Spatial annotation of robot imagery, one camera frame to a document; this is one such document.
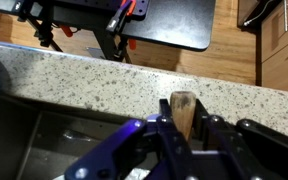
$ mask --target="black tool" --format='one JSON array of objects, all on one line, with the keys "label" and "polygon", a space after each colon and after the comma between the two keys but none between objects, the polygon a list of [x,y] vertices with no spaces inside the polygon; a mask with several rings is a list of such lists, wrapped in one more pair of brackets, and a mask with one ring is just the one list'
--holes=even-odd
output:
[{"label": "black tool", "polygon": [[115,13],[115,15],[112,17],[110,22],[108,23],[106,30],[108,32],[111,32],[115,34],[116,32],[119,32],[121,27],[123,26],[125,17],[127,15],[127,12],[129,11],[129,8],[131,7],[132,1],[127,0]]}]

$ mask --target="wooden block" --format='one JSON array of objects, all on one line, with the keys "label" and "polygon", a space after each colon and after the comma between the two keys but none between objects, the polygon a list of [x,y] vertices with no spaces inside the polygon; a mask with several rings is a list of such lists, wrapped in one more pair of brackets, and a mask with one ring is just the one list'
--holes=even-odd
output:
[{"label": "wooden block", "polygon": [[188,91],[173,92],[171,95],[172,116],[177,129],[189,141],[196,105],[196,95]]}]

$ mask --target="wooden cabinet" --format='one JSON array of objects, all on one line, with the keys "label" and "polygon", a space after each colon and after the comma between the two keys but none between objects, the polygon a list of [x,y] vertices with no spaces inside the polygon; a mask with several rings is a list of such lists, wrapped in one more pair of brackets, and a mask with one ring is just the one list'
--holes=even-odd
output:
[{"label": "wooden cabinet", "polygon": [[288,91],[288,46],[262,64],[262,86]]},{"label": "wooden cabinet", "polygon": [[282,1],[262,23],[262,86],[288,91],[288,31],[284,30],[283,8]]},{"label": "wooden cabinet", "polygon": [[284,3],[281,2],[262,23],[262,62],[288,45],[288,30],[285,31],[284,20]]}]

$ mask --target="speckled granite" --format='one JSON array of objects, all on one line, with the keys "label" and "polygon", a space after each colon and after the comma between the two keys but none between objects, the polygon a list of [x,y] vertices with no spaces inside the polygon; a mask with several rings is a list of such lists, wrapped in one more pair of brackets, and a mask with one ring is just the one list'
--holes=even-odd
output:
[{"label": "speckled granite", "polygon": [[288,134],[288,93],[0,43],[0,88],[24,98],[145,118],[158,99],[193,91],[229,122],[250,118]]}]

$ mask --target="sink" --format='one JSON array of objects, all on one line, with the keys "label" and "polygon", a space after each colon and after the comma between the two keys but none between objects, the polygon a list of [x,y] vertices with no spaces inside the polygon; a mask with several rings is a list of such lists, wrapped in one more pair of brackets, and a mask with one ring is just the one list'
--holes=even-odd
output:
[{"label": "sink", "polygon": [[[0,179],[52,180],[128,119],[0,96]],[[67,131],[91,140],[67,138]]]}]

